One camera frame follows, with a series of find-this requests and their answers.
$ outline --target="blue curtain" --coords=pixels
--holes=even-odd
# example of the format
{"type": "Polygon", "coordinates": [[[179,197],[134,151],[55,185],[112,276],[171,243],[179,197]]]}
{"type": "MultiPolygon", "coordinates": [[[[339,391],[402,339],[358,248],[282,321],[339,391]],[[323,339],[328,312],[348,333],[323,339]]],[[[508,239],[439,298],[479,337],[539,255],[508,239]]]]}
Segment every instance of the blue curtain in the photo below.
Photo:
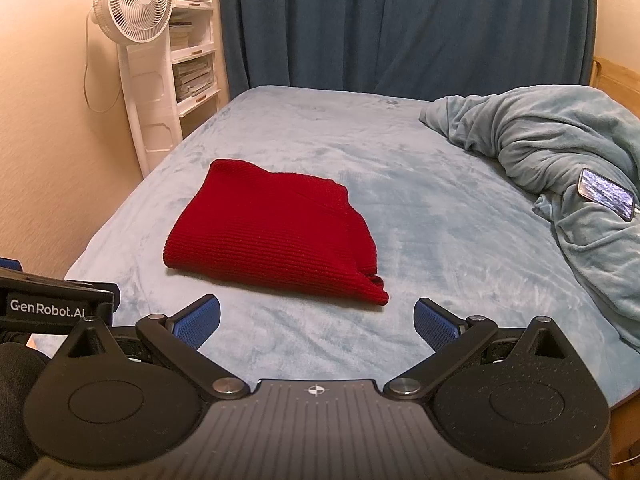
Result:
{"type": "Polygon", "coordinates": [[[220,0],[232,96],[283,85],[434,100],[587,84],[596,0],[220,0]]]}

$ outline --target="fleece blanket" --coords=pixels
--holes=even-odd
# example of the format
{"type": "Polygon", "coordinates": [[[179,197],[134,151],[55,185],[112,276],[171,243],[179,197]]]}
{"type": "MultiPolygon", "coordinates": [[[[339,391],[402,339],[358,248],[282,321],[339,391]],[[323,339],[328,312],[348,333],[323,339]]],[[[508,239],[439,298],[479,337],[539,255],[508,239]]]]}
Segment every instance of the fleece blanket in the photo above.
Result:
{"type": "MultiPolygon", "coordinates": [[[[581,92],[549,88],[530,101],[575,105],[581,92]]],[[[589,99],[585,108],[612,107],[597,93],[589,99]]],[[[425,105],[350,92],[249,90],[165,158],[66,277],[118,283],[118,325],[152,312],[171,315],[215,294],[220,327],[200,351],[252,386],[260,378],[373,378],[381,388],[433,352],[413,327],[414,304],[426,296],[457,316],[483,314],[505,327],[551,316],[611,405],[640,388],[640,353],[620,340],[575,279],[550,223],[532,211],[537,196],[516,186],[496,160],[425,127],[418,120],[425,105]],[[370,308],[167,269],[169,232],[217,158],[345,186],[375,240],[388,304],[370,308]]],[[[434,128],[448,128],[446,104],[433,109],[440,110],[430,116],[434,128]]],[[[43,335],[36,343],[53,354],[60,339],[43,335]]]]}
{"type": "Polygon", "coordinates": [[[445,97],[427,104],[420,120],[460,148],[497,158],[518,186],[540,196],[534,210],[551,222],[578,282],[640,351],[640,219],[626,222],[577,192],[587,167],[638,199],[640,120],[586,86],[445,97]]]}

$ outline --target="phone screen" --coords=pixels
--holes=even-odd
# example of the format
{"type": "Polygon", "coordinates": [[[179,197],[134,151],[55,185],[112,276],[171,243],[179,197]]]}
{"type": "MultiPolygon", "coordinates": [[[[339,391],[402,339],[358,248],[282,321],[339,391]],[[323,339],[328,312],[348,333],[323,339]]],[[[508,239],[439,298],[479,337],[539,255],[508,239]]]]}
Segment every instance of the phone screen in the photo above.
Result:
{"type": "Polygon", "coordinates": [[[615,211],[627,222],[631,222],[634,217],[636,202],[634,194],[587,168],[584,168],[580,174],[578,193],[587,200],[597,202],[615,211]]]}

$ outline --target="wooden bed frame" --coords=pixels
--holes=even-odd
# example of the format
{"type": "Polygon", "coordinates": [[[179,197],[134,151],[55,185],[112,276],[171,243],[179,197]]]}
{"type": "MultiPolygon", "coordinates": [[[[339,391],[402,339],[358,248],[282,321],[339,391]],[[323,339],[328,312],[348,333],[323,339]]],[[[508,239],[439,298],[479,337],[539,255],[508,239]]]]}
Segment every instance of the wooden bed frame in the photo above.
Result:
{"type": "MultiPolygon", "coordinates": [[[[608,59],[595,57],[589,84],[640,117],[640,74],[608,59]]],[[[611,438],[612,462],[640,454],[640,390],[611,409],[611,438]]],[[[640,459],[612,467],[610,476],[614,480],[640,479],[640,459]]]]}

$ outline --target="red knit sweater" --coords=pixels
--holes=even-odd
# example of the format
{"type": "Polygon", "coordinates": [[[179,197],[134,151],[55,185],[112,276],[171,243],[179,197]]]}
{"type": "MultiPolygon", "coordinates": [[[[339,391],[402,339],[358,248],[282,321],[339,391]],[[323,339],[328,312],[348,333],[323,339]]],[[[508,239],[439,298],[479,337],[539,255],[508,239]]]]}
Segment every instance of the red knit sweater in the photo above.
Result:
{"type": "Polygon", "coordinates": [[[333,180],[215,160],[164,264],[217,280],[386,304],[376,245],[333,180]]]}

